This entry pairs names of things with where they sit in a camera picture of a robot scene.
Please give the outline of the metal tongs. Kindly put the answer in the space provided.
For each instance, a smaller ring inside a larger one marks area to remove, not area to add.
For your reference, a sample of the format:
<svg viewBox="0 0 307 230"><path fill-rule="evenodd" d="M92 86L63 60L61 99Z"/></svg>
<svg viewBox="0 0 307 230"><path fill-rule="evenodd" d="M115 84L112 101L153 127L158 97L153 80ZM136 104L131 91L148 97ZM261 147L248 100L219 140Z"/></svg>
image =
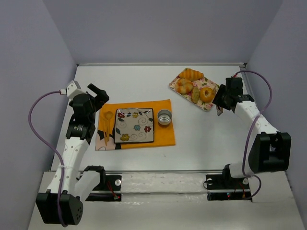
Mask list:
<svg viewBox="0 0 307 230"><path fill-rule="evenodd" d="M223 108L222 108L222 105L223 105L223 100L222 100L223 92L224 92L223 91L223 87L220 86L218 91L215 94L215 97L214 97L213 101L212 101L212 103L216 107L216 113L217 113L218 116L220 116L223 113Z"/></svg>

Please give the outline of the orange bagel bread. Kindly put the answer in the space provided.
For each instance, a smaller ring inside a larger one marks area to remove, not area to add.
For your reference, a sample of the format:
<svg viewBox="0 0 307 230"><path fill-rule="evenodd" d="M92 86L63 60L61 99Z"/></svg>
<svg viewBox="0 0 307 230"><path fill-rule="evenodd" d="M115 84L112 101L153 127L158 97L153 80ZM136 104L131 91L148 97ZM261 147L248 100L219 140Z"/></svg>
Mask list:
<svg viewBox="0 0 307 230"><path fill-rule="evenodd" d="M202 88L199 97L202 102L210 103L215 97L215 91L209 87Z"/></svg>

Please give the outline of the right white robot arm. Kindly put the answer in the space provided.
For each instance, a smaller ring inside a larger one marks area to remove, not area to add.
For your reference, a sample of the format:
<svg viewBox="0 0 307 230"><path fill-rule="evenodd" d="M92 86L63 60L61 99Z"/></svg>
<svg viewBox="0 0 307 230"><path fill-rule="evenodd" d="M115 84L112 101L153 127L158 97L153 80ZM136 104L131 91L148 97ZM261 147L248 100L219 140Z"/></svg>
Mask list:
<svg viewBox="0 0 307 230"><path fill-rule="evenodd" d="M217 110L237 115L249 129L241 162L228 164L223 177L243 178L259 173L286 171L289 167L291 137L280 132L262 115L254 99L243 93L241 78L226 78L213 100Z"/></svg>

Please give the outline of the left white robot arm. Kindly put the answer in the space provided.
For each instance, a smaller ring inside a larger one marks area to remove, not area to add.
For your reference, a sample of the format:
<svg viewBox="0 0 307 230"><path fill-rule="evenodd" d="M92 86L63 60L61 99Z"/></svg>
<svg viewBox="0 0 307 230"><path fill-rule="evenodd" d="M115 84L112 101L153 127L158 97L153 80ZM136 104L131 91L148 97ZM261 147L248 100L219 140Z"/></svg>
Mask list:
<svg viewBox="0 0 307 230"><path fill-rule="evenodd" d="M95 114L109 100L109 96L93 84L88 89L96 96L81 90L77 81L59 91L66 95L73 109L69 120L63 153L54 151L59 158L56 173L43 193L36 196L36 206L45 224L63 227L78 225L83 215L83 203L92 190L105 184L106 172L102 166L88 166L82 174L80 165L95 132Z"/></svg>

